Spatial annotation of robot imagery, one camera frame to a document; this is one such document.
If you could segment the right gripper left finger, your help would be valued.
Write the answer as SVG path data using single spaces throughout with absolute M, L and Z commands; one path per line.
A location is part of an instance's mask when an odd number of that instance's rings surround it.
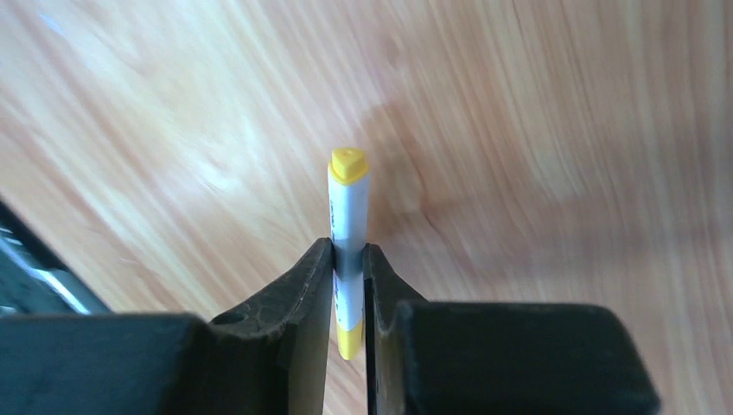
M 1 320 L 4 414 L 319 414 L 333 247 L 206 321 L 189 313 Z

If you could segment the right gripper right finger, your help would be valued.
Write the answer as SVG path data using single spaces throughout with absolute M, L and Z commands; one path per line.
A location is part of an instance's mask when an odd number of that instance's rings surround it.
M 430 301 L 363 252 L 372 414 L 657 414 L 627 328 L 583 303 Z

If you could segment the yellow cap white marker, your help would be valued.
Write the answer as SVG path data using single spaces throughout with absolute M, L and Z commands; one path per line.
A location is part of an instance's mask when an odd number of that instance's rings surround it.
M 342 359 L 360 351 L 364 323 L 362 252 L 367 242 L 370 167 L 363 150 L 337 148 L 328 163 L 331 240 L 335 248 L 336 338 Z

